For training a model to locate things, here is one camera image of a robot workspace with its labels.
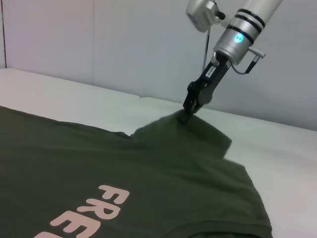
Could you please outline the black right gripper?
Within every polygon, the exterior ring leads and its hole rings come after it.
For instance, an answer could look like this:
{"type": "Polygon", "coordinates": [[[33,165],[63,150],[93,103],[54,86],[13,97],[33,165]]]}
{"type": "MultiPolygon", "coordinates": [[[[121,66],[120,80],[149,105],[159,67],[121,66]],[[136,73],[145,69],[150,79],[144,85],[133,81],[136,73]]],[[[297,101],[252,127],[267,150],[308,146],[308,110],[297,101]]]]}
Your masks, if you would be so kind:
{"type": "Polygon", "coordinates": [[[212,100],[216,87],[230,68],[230,62],[225,55],[217,53],[216,56],[218,65],[214,66],[209,62],[201,76],[187,87],[188,94],[183,104],[184,122],[212,100]]]}

